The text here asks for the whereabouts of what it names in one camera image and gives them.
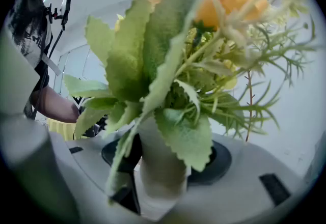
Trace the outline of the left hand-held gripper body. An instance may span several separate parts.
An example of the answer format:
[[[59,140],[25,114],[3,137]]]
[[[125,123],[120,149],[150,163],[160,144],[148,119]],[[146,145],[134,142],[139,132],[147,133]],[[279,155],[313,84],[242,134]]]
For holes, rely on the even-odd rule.
[[[84,102],[87,99],[85,97],[74,97],[74,96],[71,96],[71,100],[74,102],[74,104],[78,108],[79,114],[82,114],[82,112],[85,110]]]

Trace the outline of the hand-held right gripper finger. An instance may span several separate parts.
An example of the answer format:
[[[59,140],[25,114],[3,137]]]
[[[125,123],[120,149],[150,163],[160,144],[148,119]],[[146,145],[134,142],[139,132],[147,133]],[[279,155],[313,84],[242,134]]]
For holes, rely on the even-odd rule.
[[[23,113],[38,79],[0,32],[0,224],[79,224],[47,128]]]

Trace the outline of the yellow orange flowers white vase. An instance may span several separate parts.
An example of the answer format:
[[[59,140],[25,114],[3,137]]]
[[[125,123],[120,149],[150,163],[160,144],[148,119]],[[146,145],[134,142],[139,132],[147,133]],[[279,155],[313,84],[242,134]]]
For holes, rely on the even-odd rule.
[[[264,134],[270,108],[278,101],[259,98],[241,104],[231,94],[239,76],[264,74],[272,65],[292,81],[303,71],[305,55],[315,51],[315,35],[297,42],[298,29],[287,26],[290,17],[305,12],[303,0],[132,0],[117,30],[98,18],[88,17],[85,38],[105,69],[106,83],[65,75],[72,97],[84,97],[84,111],[76,122],[80,137],[106,117],[105,135],[131,125],[118,141],[105,193],[113,204],[131,178],[123,163],[145,146],[136,145],[142,131],[149,139],[150,161],[164,155],[163,194],[182,194],[187,169],[204,171],[212,153],[213,119],[233,130]]]

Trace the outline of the person's left forearm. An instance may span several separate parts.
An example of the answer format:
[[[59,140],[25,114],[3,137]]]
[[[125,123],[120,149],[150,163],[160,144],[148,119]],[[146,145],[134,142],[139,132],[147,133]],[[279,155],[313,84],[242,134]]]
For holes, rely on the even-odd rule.
[[[31,104],[35,111],[60,122],[76,123],[79,117],[74,102],[62,97],[49,86],[32,92]]]

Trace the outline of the person's black printed t-shirt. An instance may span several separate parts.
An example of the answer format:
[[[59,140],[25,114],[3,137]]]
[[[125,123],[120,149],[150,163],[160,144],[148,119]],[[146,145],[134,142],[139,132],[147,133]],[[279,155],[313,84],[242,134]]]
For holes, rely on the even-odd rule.
[[[53,35],[43,0],[15,0],[5,19],[4,29],[16,49],[40,76],[33,91],[38,91],[42,82],[44,87],[47,86],[48,65],[42,61],[42,56],[48,54]]]

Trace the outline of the white round unit black disc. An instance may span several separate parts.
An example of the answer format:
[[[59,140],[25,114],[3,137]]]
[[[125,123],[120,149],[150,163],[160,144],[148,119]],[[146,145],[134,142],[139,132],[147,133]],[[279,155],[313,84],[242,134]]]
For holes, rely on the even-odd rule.
[[[50,140],[60,172],[76,200],[80,224],[273,224],[303,198],[309,183],[265,149],[218,134],[229,149],[230,169],[211,185],[190,187],[173,210],[151,223],[128,209],[109,206],[104,186],[110,166],[102,159],[101,137]]]

